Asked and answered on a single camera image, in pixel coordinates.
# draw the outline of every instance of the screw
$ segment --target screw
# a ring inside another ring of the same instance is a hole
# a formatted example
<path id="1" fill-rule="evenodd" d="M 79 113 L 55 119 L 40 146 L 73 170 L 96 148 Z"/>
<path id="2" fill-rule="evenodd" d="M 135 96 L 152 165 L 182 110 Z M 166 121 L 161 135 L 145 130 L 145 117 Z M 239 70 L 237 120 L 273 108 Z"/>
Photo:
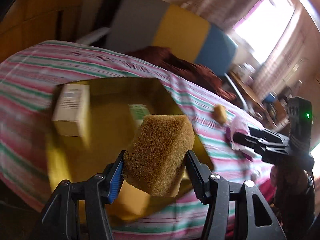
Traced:
<path id="1" fill-rule="evenodd" d="M 253 186 L 254 186 L 254 182 L 253 182 L 252 180 L 246 180 L 246 181 L 245 181 L 245 185 L 246 185 L 247 187 L 253 187 Z"/>
<path id="2" fill-rule="evenodd" d="M 94 178 L 95 179 L 103 179 L 103 177 L 104 177 L 104 175 L 102 174 L 102 173 L 97 173 L 95 176 L 94 176 Z"/>
<path id="3" fill-rule="evenodd" d="M 64 179 L 63 181 L 60 182 L 60 184 L 61 184 L 62 186 L 67 186 L 67 185 L 69 184 L 69 180 Z"/>
<path id="4" fill-rule="evenodd" d="M 218 180 L 220 179 L 220 175 L 217 173 L 211 174 L 211 179 Z"/>

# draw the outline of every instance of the desk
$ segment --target desk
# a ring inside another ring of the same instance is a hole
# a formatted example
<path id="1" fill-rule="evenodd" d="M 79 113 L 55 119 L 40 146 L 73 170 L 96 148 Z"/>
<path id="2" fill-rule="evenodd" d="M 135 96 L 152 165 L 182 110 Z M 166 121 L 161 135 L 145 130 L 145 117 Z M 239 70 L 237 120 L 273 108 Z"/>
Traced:
<path id="1" fill-rule="evenodd" d="M 229 72 L 229 76 L 232 78 L 232 80 L 235 82 L 236 86 L 239 88 L 240 92 L 242 93 L 243 97 L 246 100 L 249 100 L 253 103 L 253 107 L 258 108 L 263 114 L 266 116 L 267 124 L 265 125 L 266 128 L 271 129 L 276 127 L 275 123 L 271 119 L 268 111 L 264 108 L 261 100 L 257 97 L 257 95 L 254 93 L 251 87 L 244 84 L 240 78 L 236 74 L 234 74 L 232 71 Z"/>

